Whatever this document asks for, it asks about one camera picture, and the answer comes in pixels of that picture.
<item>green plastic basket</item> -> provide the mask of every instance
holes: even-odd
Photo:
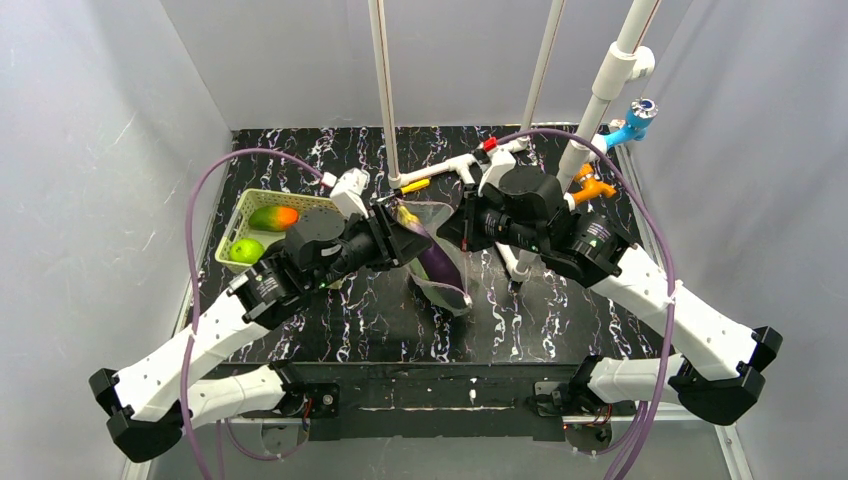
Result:
[[[239,197],[230,223],[224,231],[224,237],[215,250],[215,260],[225,265],[234,273],[241,273],[250,268],[249,263],[240,263],[230,260],[230,247],[242,238],[253,238],[258,240],[265,248],[286,237],[286,232],[263,232],[254,230],[247,224],[247,220],[257,209],[269,206],[290,207],[303,214],[313,207],[325,207],[338,211],[329,198],[313,197],[309,195],[298,195],[295,193],[272,192],[249,188],[242,192]]]

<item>gray floor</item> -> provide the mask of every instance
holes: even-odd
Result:
[[[262,453],[260,426],[236,425],[237,437]],[[281,437],[283,449],[294,444],[296,428]],[[215,430],[198,436],[215,471]],[[269,435],[269,447],[276,447]],[[230,479],[409,479],[409,480],[553,480],[602,478],[614,454],[590,458],[567,444],[535,443],[524,438],[377,438],[308,443],[284,462],[260,462],[236,451],[224,437],[224,462]],[[200,479],[183,440],[153,462],[149,479]],[[715,428],[701,421],[657,422],[628,479],[729,479]]]

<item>black marble table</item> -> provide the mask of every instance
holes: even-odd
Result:
[[[491,135],[514,131],[514,127],[499,126],[400,128],[397,142],[401,171],[467,153]],[[371,174],[367,195],[390,191],[380,128],[237,132],[233,148],[248,147],[282,149],[336,175],[361,167]],[[517,157],[520,163],[539,164],[555,173],[564,148],[563,139],[536,137],[531,148]],[[610,172],[600,169],[599,173],[606,182],[617,184]],[[201,265],[203,309],[234,276],[214,260],[214,252],[246,188],[328,194],[311,175],[301,175],[296,166],[280,160],[255,155],[232,162]],[[458,177],[445,174],[411,199],[456,205],[459,195]],[[638,238],[633,208],[626,196],[598,198],[589,208],[605,212]],[[265,338],[235,352],[230,360],[579,363],[587,354],[645,358],[658,352],[660,337],[629,312],[545,271],[541,262],[520,288],[507,278],[497,252],[468,254],[464,268],[473,279],[469,294],[474,309],[462,317],[452,317],[431,305],[403,270],[362,270],[346,279],[341,289],[316,294],[307,309]]]

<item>vertical pipe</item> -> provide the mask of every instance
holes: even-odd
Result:
[[[542,36],[542,46],[539,48],[539,58],[536,59],[536,70],[533,72],[533,81],[530,83],[530,94],[527,96],[527,106],[524,107],[524,118],[521,120],[521,130],[530,128],[533,121],[533,112],[539,102],[539,93],[542,91],[542,83],[545,81],[545,73],[551,59],[551,50],[556,42],[556,33],[562,21],[562,12],[565,10],[565,0],[553,0],[551,11],[548,13],[548,23],[545,25],[545,34]]]
[[[624,24],[621,26],[621,32],[619,32],[618,39],[616,40],[615,46],[618,50],[630,54],[636,52],[636,49],[642,44],[645,32],[648,31],[651,20],[656,15],[661,1],[633,0],[633,4],[630,6],[630,11],[627,13],[627,18],[625,18]],[[601,77],[602,71],[599,70],[598,78]],[[621,81],[623,84],[627,81],[627,78]],[[592,98],[586,106],[586,111],[583,112],[583,117],[580,119],[580,125],[577,126],[577,135],[591,141],[604,119],[609,104],[613,100],[614,98],[598,98],[593,92]],[[589,150],[587,148],[579,146],[575,142],[568,142],[559,161],[559,172],[557,172],[557,179],[562,185],[563,192],[568,190],[572,177],[577,174],[580,167],[586,163],[588,158]]]
[[[380,107],[383,114],[383,135],[386,139],[386,160],[389,186],[400,187],[400,171],[395,139],[395,113],[392,105],[392,82],[389,77],[389,47],[386,40],[386,15],[383,0],[368,0],[371,13],[371,39],[374,41],[374,60],[377,64],[377,84],[380,87]]]

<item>blue faucet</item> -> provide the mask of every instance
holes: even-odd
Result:
[[[627,111],[627,116],[624,118],[624,126],[617,132],[604,135],[604,140],[607,142],[607,149],[621,143],[629,142],[630,140],[636,140],[638,142],[645,138],[645,134],[648,133],[648,126],[654,121],[654,117],[656,116],[656,102],[647,98],[634,100],[630,104],[630,110]]]

